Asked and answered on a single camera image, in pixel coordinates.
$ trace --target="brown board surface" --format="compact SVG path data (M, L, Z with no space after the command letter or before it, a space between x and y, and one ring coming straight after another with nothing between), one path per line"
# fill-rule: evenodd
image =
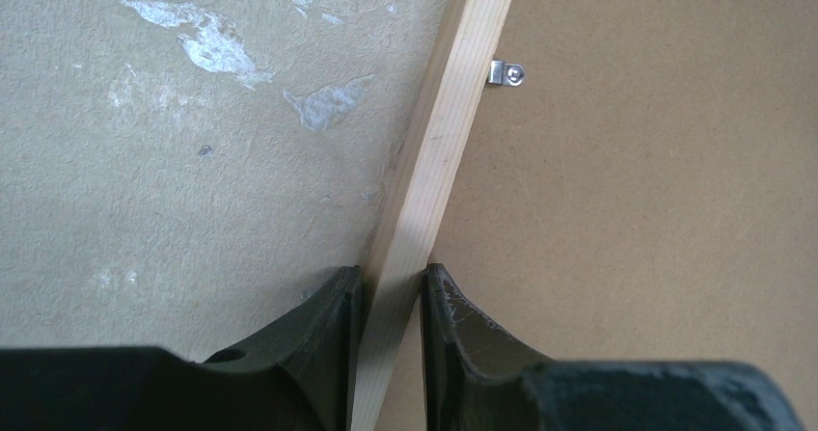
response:
M818 427L818 0L513 0L497 57L433 258L549 356L747 361Z

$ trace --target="textured plaster wall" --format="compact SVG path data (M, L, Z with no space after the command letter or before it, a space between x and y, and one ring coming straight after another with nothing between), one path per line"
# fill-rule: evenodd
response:
M0 0L0 345L201 360L368 249L446 0Z

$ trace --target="light wood grain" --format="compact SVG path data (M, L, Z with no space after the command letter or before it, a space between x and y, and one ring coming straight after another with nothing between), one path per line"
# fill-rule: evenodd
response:
M511 0L450 0L364 267L352 429L374 429Z

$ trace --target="metal bracket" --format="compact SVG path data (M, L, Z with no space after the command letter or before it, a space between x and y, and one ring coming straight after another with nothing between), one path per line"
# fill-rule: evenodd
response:
M488 71L488 83L501 86L517 87L523 83L526 72L520 65L492 60Z

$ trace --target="peeling paint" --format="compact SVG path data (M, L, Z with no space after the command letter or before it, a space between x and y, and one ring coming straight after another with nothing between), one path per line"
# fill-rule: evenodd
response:
M284 98L298 112L301 125L326 130L355 108L374 78L374 74L358 77L342 87L326 86L306 96L284 91Z
M163 28L177 28L182 24L193 26L196 29L195 37L180 32L177 38L197 67L210 72L232 73L248 89L253 89L259 82L272 81L271 72L256 69L256 64L244 51L241 37L235 31L235 23L226 16L191 3L122 0L122 4Z

